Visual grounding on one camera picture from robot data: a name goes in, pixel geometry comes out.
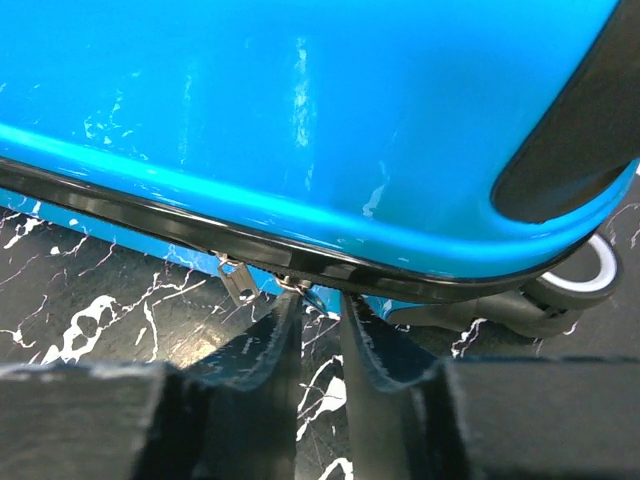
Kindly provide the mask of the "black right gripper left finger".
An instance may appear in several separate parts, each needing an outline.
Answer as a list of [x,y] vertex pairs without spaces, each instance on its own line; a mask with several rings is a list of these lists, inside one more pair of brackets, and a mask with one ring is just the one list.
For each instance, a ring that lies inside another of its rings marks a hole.
[[5,479],[290,479],[302,299],[280,295],[243,334],[169,363],[1,368]]

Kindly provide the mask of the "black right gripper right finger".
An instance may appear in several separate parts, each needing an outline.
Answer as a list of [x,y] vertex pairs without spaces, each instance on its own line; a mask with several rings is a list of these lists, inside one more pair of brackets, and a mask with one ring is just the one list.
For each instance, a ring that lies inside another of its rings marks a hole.
[[435,357],[341,298],[358,479],[635,479],[639,363]]

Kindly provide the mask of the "blue fish-print suitcase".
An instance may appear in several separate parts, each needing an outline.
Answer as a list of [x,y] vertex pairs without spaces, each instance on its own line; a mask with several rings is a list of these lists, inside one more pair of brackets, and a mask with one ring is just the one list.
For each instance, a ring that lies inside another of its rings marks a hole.
[[1,202],[395,324],[554,336],[616,289],[635,1],[5,1]]

